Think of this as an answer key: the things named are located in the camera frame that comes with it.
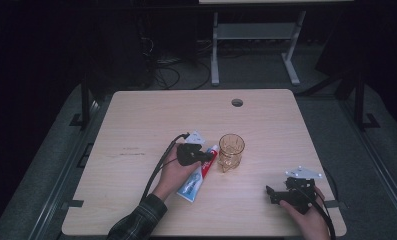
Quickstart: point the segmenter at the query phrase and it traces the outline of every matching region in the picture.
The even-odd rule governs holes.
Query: wooden table
[[[233,99],[243,106],[233,106]],[[138,205],[169,143],[194,130],[207,140],[204,147],[224,134],[240,135],[242,162],[227,173],[213,164],[194,203],[170,196],[154,236],[300,234],[286,212],[270,204],[265,186],[285,191],[286,170],[323,169],[292,92],[280,89],[117,92],[73,198],[83,206],[69,208],[62,231],[106,235]],[[326,178],[316,185],[326,200],[334,199]],[[344,235],[339,209],[329,212],[337,235]]]

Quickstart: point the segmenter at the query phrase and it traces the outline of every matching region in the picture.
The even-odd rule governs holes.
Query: dark background
[[[0,215],[65,99],[83,78],[96,98],[108,91],[144,89],[151,81],[152,59],[143,57],[138,33],[152,37],[157,48],[191,59],[195,41],[211,38],[208,12],[169,17],[154,12],[138,26],[138,16],[93,10],[95,3],[0,1]],[[369,66],[366,82],[397,120],[397,1],[356,3],[308,11],[300,42],[325,43],[336,26],[318,70],[332,75],[363,59]],[[277,13],[278,19],[286,17]]]

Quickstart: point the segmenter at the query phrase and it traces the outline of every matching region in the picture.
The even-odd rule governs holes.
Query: person's right hand
[[[325,199],[325,197],[323,196],[320,189],[316,186],[314,186],[314,190],[318,194],[316,202],[320,206],[323,206],[323,200]],[[314,206],[311,206],[305,214],[301,214],[292,205],[284,200],[281,200],[279,204],[298,224],[300,231],[306,240],[330,239],[326,222]]]

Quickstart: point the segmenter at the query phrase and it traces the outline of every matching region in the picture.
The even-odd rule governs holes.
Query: person's left hand
[[[201,162],[199,161],[189,166],[180,165],[177,160],[178,146],[179,144],[176,144],[167,155],[167,158],[164,159],[160,180],[152,192],[162,201],[165,201],[171,193],[177,191],[186,179],[188,179],[189,175],[201,166]]]

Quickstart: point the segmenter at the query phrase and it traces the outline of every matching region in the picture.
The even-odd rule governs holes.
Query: glass cup
[[[220,139],[219,146],[218,163],[222,166],[223,172],[236,168],[241,163],[244,140],[236,134],[226,134]]]

